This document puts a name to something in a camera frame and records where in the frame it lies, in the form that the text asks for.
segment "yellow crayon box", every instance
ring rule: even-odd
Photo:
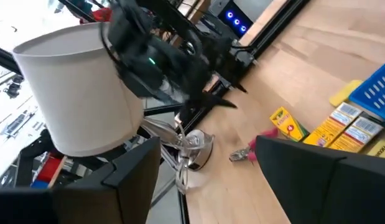
[[[304,143],[328,147],[361,112],[360,109],[354,106],[341,103],[341,105],[304,140]]]
[[[368,152],[368,155],[385,158],[385,140],[380,140],[378,143],[376,143]]]
[[[330,145],[330,148],[347,152],[360,152],[382,129],[383,126],[374,120],[360,116]]]
[[[287,138],[293,141],[300,141],[310,134],[290,113],[280,107],[270,117],[270,120]]]

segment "red object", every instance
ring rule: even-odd
[[[49,158],[43,165],[42,170],[37,175],[36,180],[49,183],[54,176],[55,171],[58,169],[60,163],[61,159],[52,157],[51,154],[49,154]]]
[[[278,129],[273,128],[271,130],[262,132],[260,135],[268,138],[276,138],[278,137]],[[248,159],[250,161],[256,161],[256,154],[254,153],[254,150],[256,150],[256,138],[250,141],[248,146],[250,147],[250,150],[251,150],[251,152],[248,153]]]
[[[104,7],[97,11],[93,11],[91,14],[96,21],[109,22],[112,16],[112,10],[108,7]],[[80,24],[84,24],[84,23],[85,22],[83,21],[83,19],[80,19]]]

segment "yellow sponge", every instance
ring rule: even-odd
[[[342,102],[348,99],[348,96],[361,84],[362,80],[352,80],[345,85],[336,95],[329,98],[329,103],[334,107],[338,107]]]

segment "wooden table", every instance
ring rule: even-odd
[[[66,160],[67,160],[67,157],[66,157],[66,156],[64,156],[64,157],[61,159],[61,162],[60,162],[60,164],[58,165],[57,170],[54,172],[54,175],[53,175],[53,177],[51,178],[51,180],[50,180],[50,182],[49,182],[48,188],[52,188],[52,187],[54,186],[55,182],[56,182],[57,179],[58,179],[58,176],[59,176],[60,173],[61,173],[62,167],[63,167],[63,165],[65,164],[65,161],[66,161]]]
[[[274,0],[241,42],[247,44],[282,5]],[[230,91],[237,110],[217,107],[198,125],[216,136],[207,165],[190,175],[191,224],[289,223],[257,162],[228,156],[286,107],[309,131],[334,109],[328,102],[352,79],[366,79],[385,63],[385,0],[311,0]]]

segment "blue plastic basket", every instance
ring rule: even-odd
[[[385,119],[385,64],[354,90],[349,99]]]

